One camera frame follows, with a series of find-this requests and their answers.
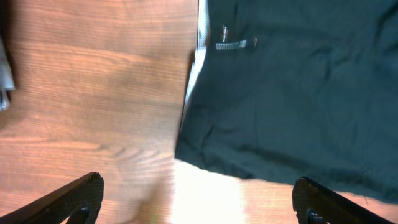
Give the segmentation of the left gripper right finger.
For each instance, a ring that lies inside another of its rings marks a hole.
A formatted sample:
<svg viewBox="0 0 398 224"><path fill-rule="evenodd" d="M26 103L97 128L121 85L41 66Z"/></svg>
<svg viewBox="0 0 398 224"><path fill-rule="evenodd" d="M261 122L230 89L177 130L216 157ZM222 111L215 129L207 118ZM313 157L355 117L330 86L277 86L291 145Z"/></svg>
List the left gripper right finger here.
<svg viewBox="0 0 398 224"><path fill-rule="evenodd" d="M292 206L299 224L393 224L308 177L296 181Z"/></svg>

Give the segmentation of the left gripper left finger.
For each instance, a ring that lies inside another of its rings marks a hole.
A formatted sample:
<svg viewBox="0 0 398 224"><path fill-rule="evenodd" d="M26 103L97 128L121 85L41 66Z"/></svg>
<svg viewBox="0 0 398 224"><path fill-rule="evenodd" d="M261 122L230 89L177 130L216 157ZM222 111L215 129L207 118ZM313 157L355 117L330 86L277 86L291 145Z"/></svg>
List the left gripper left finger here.
<svg viewBox="0 0 398 224"><path fill-rule="evenodd" d="M1 223L95 224L104 195L104 179L90 172L38 200L1 217Z"/></svg>

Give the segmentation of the black shorts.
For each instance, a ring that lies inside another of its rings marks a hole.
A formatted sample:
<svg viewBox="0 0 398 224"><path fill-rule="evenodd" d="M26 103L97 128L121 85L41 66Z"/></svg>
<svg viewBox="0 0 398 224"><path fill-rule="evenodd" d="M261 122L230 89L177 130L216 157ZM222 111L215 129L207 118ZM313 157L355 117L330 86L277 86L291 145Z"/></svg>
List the black shorts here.
<svg viewBox="0 0 398 224"><path fill-rule="evenodd" d="M200 1L175 157L396 203L397 1Z"/></svg>

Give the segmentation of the grey folded shirt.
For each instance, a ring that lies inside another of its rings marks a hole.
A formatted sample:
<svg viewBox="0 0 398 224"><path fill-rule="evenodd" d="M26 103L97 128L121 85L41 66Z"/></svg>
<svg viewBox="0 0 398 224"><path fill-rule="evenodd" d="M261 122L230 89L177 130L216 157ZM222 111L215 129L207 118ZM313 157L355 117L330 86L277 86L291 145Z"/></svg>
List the grey folded shirt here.
<svg viewBox="0 0 398 224"><path fill-rule="evenodd" d="M15 90L11 67L6 55L4 42L0 42L0 89L1 89L1 111L10 107L8 93Z"/></svg>

